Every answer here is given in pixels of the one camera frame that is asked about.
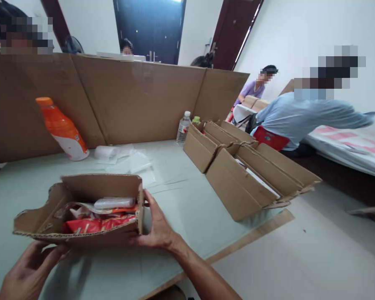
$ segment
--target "bottle cap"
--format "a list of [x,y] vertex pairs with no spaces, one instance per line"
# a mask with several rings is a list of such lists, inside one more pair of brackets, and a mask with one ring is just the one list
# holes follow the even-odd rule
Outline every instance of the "bottle cap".
[[49,97],[40,97],[40,98],[36,98],[36,102],[39,104],[39,105],[53,105],[53,100],[51,100],[51,98]]

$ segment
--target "tiled floor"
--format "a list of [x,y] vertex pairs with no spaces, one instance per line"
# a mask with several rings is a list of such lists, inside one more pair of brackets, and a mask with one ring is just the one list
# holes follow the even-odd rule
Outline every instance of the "tiled floor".
[[292,201],[294,221],[214,268],[243,299],[375,300],[375,223],[345,212],[362,206],[322,183]]

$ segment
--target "table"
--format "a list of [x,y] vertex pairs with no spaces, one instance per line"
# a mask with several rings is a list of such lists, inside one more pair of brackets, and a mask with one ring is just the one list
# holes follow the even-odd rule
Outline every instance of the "table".
[[[205,176],[175,141],[135,144],[146,150],[157,182],[148,186],[171,226],[201,257],[213,263],[293,220],[288,210],[263,211],[234,222]],[[12,235],[13,218],[44,205],[61,175],[105,173],[92,153],[81,162],[65,154],[7,164],[0,171],[0,287],[31,239]],[[145,228],[151,223],[145,213]],[[41,299],[147,299],[184,277],[165,251],[125,247],[73,250],[51,272]]]
[[251,108],[248,108],[248,107],[246,107],[242,104],[238,104],[233,109],[233,117],[235,118],[235,121],[239,123],[239,122],[243,121],[245,118],[247,118],[247,117],[249,117],[252,114],[255,114],[257,112],[258,111],[255,111]]

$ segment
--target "red snack packet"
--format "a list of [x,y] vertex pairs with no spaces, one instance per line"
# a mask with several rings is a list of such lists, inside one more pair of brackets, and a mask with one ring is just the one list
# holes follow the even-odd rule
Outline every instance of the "red snack packet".
[[122,217],[114,217],[101,221],[101,230],[109,230],[119,225],[129,223],[136,218],[135,215],[123,215]]
[[71,233],[95,233],[101,231],[101,219],[81,219],[65,222]]

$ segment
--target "red stool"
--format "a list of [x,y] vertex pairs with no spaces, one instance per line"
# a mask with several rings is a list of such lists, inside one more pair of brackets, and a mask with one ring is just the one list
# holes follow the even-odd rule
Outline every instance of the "red stool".
[[290,141],[287,137],[269,132],[263,126],[257,127],[254,138],[258,141],[258,144],[267,144],[277,151],[281,151]]

